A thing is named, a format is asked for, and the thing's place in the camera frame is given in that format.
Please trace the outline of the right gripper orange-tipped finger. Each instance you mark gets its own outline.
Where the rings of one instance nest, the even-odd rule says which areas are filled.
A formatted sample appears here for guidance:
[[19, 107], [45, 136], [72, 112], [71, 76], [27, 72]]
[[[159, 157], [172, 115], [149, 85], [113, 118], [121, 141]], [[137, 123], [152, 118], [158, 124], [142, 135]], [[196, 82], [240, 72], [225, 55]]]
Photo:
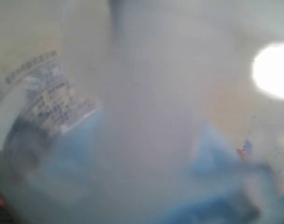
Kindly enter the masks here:
[[0, 224], [17, 224], [15, 217], [9, 212], [0, 196]]

